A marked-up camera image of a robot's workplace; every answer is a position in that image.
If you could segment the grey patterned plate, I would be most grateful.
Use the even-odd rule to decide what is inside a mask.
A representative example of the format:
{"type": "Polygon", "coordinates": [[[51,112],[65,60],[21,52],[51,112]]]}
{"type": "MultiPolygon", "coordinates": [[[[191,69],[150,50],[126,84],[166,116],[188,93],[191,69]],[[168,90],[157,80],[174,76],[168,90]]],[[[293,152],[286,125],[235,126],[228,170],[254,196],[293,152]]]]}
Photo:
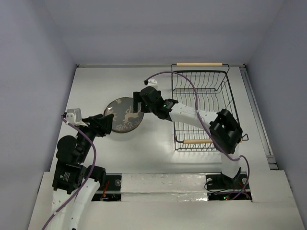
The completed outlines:
{"type": "Polygon", "coordinates": [[[136,129],[143,120],[144,112],[141,105],[133,110],[133,98],[121,97],[113,100],[104,110],[104,116],[113,114],[112,131],[116,133],[128,133],[136,129]]]}

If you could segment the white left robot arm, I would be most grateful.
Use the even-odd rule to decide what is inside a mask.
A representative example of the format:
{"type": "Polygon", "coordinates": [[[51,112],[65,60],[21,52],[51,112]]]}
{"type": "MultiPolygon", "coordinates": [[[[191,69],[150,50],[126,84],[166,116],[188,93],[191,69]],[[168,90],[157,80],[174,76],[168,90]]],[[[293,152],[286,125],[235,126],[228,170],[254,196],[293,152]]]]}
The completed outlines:
{"type": "Polygon", "coordinates": [[[44,230],[79,230],[94,194],[107,186],[105,168],[95,164],[94,139],[111,133],[113,117],[98,114],[82,118],[80,109],[70,109],[61,116],[77,134],[57,142],[51,214],[44,230]]]}

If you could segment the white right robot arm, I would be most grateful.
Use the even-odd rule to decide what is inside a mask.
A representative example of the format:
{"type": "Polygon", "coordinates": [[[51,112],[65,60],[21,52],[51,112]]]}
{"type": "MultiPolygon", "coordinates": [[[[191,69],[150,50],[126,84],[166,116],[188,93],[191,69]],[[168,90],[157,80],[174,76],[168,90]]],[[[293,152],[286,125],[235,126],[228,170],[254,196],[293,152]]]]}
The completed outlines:
{"type": "Polygon", "coordinates": [[[238,183],[241,167],[236,148],[242,139],[243,130],[230,111],[208,112],[199,109],[198,93],[195,94],[195,107],[189,107],[174,99],[163,99],[161,92],[147,86],[133,93],[133,111],[138,106],[144,113],[152,113],[161,120],[181,122],[203,129],[221,153],[221,183],[226,188],[234,188],[238,183]]]}

